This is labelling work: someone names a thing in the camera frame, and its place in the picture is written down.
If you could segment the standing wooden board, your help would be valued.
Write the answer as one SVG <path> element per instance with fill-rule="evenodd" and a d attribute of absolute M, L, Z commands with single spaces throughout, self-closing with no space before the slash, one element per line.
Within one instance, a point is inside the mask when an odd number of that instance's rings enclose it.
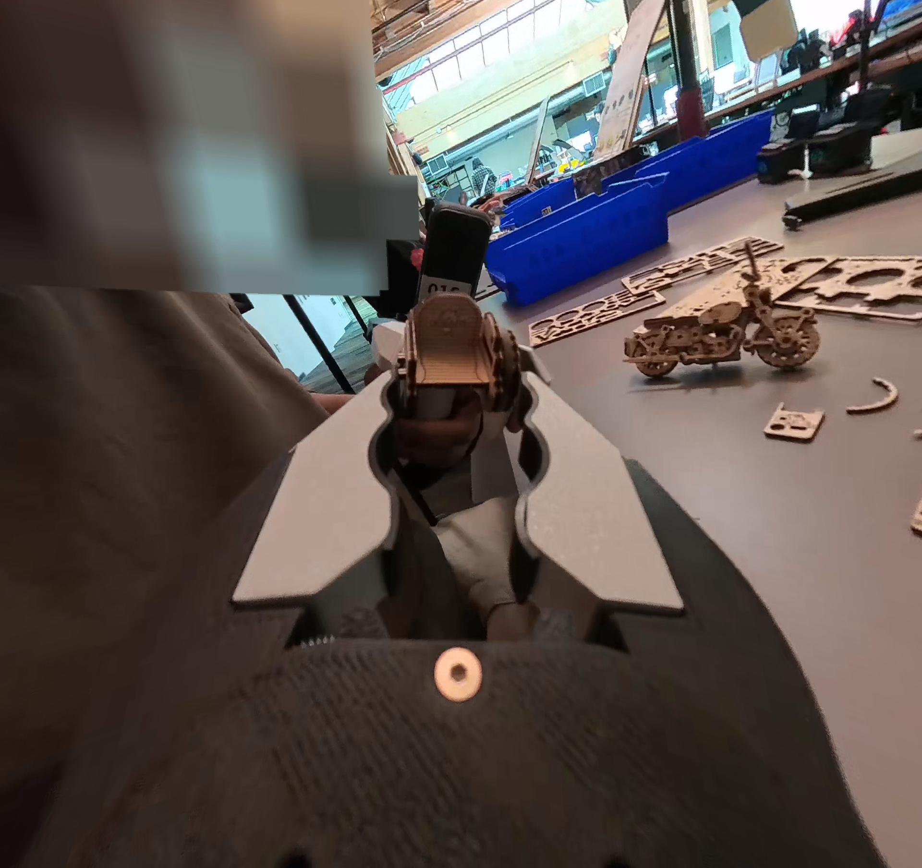
<path fill-rule="evenodd" d="M 612 66 L 593 160 L 614 157 L 631 145 L 645 92 L 643 68 L 666 5 L 667 0 L 640 0 L 630 11 Z"/>

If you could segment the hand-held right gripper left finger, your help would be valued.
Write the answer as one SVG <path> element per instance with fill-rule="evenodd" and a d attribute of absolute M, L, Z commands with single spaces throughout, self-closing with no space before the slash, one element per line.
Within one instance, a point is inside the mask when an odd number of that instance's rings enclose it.
<path fill-rule="evenodd" d="M 377 446 L 394 417 L 394 372 L 376 378 L 294 448 L 234 588 L 237 609 L 375 609 L 399 500 Z"/>

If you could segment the blue plastic bin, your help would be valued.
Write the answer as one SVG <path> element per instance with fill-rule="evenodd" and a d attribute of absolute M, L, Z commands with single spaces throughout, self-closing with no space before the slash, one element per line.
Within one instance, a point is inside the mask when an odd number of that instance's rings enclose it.
<path fill-rule="evenodd" d="M 524 226 L 575 202 L 572 177 L 549 183 L 536 191 L 506 202 L 501 214 L 500 230 L 521 229 Z"/>
<path fill-rule="evenodd" d="M 524 307 L 666 244 L 669 173 L 612 184 L 490 241 L 486 268 Z"/>
<path fill-rule="evenodd" d="M 692 138 L 654 157 L 635 180 L 665 175 L 663 200 L 669 212 L 686 208 L 755 176 L 757 155 L 769 142 L 774 114 L 765 110 Z"/>

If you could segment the black equipment case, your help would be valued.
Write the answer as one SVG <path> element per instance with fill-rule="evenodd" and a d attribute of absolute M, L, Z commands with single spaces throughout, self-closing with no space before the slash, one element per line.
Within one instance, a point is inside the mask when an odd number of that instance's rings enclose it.
<path fill-rule="evenodd" d="M 871 85 L 837 106 L 815 104 L 782 113 L 771 140 L 756 156 L 759 183 L 788 181 L 795 171 L 821 178 L 870 167 L 871 142 L 900 116 L 902 101 L 890 85 Z"/>

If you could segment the dark support column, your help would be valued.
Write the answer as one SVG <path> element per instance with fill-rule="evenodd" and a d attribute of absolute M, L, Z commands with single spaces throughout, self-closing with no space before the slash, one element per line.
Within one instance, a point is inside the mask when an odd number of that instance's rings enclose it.
<path fill-rule="evenodd" d="M 707 137 L 709 132 L 698 78 L 691 0 L 669 0 L 667 16 L 679 88 L 676 100 L 678 137 L 683 143 Z"/>

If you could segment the thin wooden arc piece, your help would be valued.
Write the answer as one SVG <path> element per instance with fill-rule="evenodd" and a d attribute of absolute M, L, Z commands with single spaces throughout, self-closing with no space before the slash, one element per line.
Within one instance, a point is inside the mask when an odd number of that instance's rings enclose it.
<path fill-rule="evenodd" d="M 886 378 L 873 377 L 871 378 L 871 383 L 883 392 L 882 397 L 869 403 L 847 406 L 846 413 L 848 415 L 880 413 L 893 407 L 893 405 L 898 401 L 899 391 L 893 382 Z"/>

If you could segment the wooden sidecar model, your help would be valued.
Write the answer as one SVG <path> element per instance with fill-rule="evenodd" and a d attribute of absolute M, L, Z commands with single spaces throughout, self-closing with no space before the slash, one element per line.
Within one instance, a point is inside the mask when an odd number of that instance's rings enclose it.
<path fill-rule="evenodd" d="M 397 374 L 411 418 L 449 417 L 462 390 L 487 413 L 512 409 L 522 375 L 519 345 L 473 298 L 433 293 L 409 314 L 403 345 Z"/>

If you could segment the person's left hand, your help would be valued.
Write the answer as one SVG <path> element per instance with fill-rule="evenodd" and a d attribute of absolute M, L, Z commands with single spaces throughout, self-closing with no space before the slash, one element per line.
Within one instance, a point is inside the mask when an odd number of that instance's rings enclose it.
<path fill-rule="evenodd" d="M 393 420 L 390 428 L 404 481 L 425 489 L 458 465 L 476 447 L 482 417 L 478 395 L 459 391 L 447 417 Z"/>

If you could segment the wooden puzzle sheet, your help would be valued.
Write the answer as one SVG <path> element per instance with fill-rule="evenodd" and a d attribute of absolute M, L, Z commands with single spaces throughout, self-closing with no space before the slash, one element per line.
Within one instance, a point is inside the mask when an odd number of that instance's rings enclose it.
<path fill-rule="evenodd" d="M 670 262 L 646 267 L 637 273 L 621 278 L 625 290 L 635 296 L 651 294 L 692 278 L 735 266 L 746 259 L 746 247 L 752 248 L 756 258 L 776 254 L 785 245 L 759 237 L 744 237 L 714 245 Z"/>
<path fill-rule="evenodd" d="M 568 339 L 665 304 L 657 291 L 635 294 L 622 290 L 533 322 L 528 328 L 529 345 L 538 348 Z"/>

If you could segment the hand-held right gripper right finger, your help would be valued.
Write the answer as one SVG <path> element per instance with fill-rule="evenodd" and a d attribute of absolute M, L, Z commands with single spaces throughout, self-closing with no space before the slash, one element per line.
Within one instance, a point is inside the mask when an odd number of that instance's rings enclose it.
<path fill-rule="evenodd" d="M 620 451 L 534 371 L 522 375 L 513 590 L 596 631 L 613 612 L 685 606 Z"/>

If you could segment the person's beige shirt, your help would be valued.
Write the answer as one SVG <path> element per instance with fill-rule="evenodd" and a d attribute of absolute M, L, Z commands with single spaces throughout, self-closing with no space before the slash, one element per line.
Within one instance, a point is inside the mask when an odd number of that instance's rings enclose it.
<path fill-rule="evenodd" d="M 329 416 L 228 295 L 3 286 L 2 866 L 150 587 Z"/>

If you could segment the wooden plate with round holes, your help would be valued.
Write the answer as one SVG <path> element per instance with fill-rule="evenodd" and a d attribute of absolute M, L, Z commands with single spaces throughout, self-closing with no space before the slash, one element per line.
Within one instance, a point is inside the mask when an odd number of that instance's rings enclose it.
<path fill-rule="evenodd" d="M 824 418 L 822 410 L 793 410 L 780 402 L 764 427 L 764 435 L 770 439 L 809 443 L 819 432 Z"/>

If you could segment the wooden sheet with round cutouts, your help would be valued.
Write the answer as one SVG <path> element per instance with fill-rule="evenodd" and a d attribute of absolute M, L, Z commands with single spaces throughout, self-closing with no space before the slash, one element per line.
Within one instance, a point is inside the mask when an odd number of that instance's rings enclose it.
<path fill-rule="evenodd" d="M 920 324 L 921 258 L 836 258 L 779 296 L 776 306 L 858 320 Z"/>

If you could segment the grey desk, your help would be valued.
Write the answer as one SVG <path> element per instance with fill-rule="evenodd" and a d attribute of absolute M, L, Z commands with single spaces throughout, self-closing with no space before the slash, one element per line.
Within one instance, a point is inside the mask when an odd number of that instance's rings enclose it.
<path fill-rule="evenodd" d="M 820 315 L 806 367 L 757 358 L 643 378 L 634 315 L 539 349 L 555 390 L 637 459 L 721 547 L 788 639 L 861 815 L 890 866 L 920 866 L 920 325 Z M 871 378 L 896 385 L 880 413 Z M 783 402 L 812 442 L 770 439 Z"/>

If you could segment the black and cream flag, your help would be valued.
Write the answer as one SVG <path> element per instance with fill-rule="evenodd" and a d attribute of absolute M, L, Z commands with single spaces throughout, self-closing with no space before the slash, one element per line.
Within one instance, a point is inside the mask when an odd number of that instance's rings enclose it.
<path fill-rule="evenodd" d="M 749 60 L 761 62 L 788 49 L 799 35 L 790 0 L 732 0 Z"/>

